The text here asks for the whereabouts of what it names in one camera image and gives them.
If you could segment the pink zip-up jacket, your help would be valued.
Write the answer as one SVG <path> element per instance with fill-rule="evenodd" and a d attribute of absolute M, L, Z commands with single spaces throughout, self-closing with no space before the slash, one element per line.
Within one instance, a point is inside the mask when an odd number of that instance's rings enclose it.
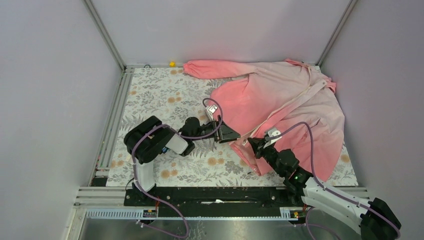
<path fill-rule="evenodd" d="M 230 144 L 233 151 L 257 174 L 272 167 L 254 156 L 248 138 L 262 138 L 277 128 L 283 136 L 278 151 L 291 149 L 305 170 L 328 180 L 340 158 L 345 115 L 335 97 L 336 84 L 315 67 L 286 59 L 280 62 L 240 63 L 191 60 L 185 74 L 198 79 L 230 79 L 211 93 L 223 121 L 240 134 Z"/>

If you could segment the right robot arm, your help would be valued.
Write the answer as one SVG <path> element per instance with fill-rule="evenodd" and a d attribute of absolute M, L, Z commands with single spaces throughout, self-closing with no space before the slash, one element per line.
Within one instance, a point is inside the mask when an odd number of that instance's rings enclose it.
<path fill-rule="evenodd" d="M 343 222 L 363 240 L 396 240 L 402 227 L 388 204 L 366 200 L 326 184 L 299 165 L 291 149 L 276 150 L 267 138 L 248 138 L 254 157 L 264 159 L 282 177 L 287 201 L 304 203 Z"/>

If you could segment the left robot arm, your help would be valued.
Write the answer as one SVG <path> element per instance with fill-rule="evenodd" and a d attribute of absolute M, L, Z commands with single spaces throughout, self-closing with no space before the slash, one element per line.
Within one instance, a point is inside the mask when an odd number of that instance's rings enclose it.
<path fill-rule="evenodd" d="M 155 200 L 154 159 L 167 151 L 180 156 L 189 155 L 194 149 L 194 141 L 213 139 L 216 143 L 228 143 L 241 135 L 224 123 L 221 116 L 201 124 L 196 117 L 189 117 L 179 130 L 162 123 L 151 116 L 124 137 L 123 143 L 132 159 L 134 167 L 133 188 L 138 189 L 136 199 L 144 206 Z"/>

